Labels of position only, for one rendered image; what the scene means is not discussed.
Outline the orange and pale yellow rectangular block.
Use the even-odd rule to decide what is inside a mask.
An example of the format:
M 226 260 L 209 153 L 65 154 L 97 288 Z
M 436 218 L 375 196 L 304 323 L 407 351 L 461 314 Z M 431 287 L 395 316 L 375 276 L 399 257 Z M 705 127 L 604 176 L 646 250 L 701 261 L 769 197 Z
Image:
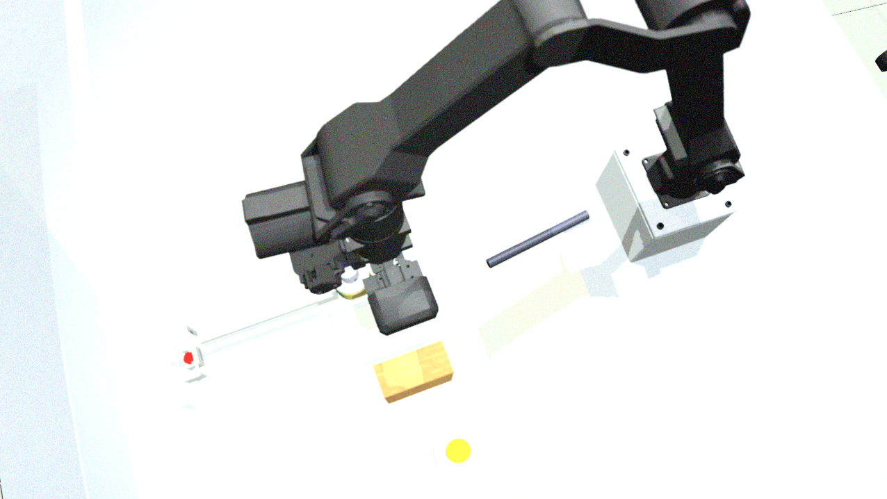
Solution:
M 388 404 L 445 384 L 454 374 L 441 340 L 374 364 L 373 369 Z

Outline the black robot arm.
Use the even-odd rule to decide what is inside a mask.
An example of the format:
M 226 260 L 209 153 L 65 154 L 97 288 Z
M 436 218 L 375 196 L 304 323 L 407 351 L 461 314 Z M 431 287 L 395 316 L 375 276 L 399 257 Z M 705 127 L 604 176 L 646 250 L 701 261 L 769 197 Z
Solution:
M 300 154 L 304 180 L 245 194 L 255 256 L 288 252 L 304 289 L 340 288 L 345 268 L 366 267 L 346 238 L 390 237 L 402 201 L 425 196 L 422 174 L 440 146 L 546 69 L 584 61 L 665 71 L 672 100 L 653 114 L 667 150 L 642 159 L 663 209 L 737 183 L 745 173 L 724 118 L 724 54 L 740 48 L 749 4 L 634 1 L 647 28 L 588 18 L 580 0 L 498 0 L 384 99 L 348 104 L 323 124 Z

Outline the grey metal rod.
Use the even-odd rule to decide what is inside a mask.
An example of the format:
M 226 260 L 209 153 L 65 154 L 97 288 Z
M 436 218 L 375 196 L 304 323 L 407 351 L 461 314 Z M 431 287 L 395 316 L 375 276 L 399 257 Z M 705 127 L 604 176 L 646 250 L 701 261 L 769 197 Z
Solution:
M 566 231 L 570 227 L 574 227 L 578 223 L 584 222 L 588 219 L 590 219 L 590 215 L 587 211 L 582 211 L 582 212 L 578 213 L 577 215 L 570 216 L 567 219 L 565 219 L 564 221 L 556 223 L 552 227 L 549 227 L 548 229 L 545 229 L 544 231 L 541 231 L 541 232 L 535 234 L 534 236 L 529 237 L 528 239 L 524 240 L 523 242 L 520 242 L 520 243 L 514 245 L 514 247 L 509 247 L 508 249 L 505 249 L 504 251 L 499 252 L 498 254 L 492 256 L 491 258 L 486 259 L 487 266 L 489 266 L 489 268 L 497 266 L 499 263 L 504 262 L 510 258 L 513 258 L 514 256 L 517 256 L 521 252 L 524 252 L 524 251 L 530 249 L 531 247 L 534 247 L 535 245 L 538 245 L 539 243 L 544 242 L 545 240 L 549 240 L 549 238 L 552 238 L 552 237 L 558 235 L 559 233 Z

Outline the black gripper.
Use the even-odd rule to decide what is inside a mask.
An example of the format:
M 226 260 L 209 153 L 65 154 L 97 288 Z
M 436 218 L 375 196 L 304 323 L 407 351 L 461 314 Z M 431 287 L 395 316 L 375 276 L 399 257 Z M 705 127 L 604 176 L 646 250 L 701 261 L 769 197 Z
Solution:
M 405 250 L 414 248 L 411 232 L 404 212 L 400 226 L 388 238 L 366 242 L 348 237 L 352 252 L 358 252 L 374 274 L 362 278 L 362 282 L 374 320 L 386 337 L 434 320 L 439 313 L 430 280 L 423 276 L 420 263 L 404 257 Z

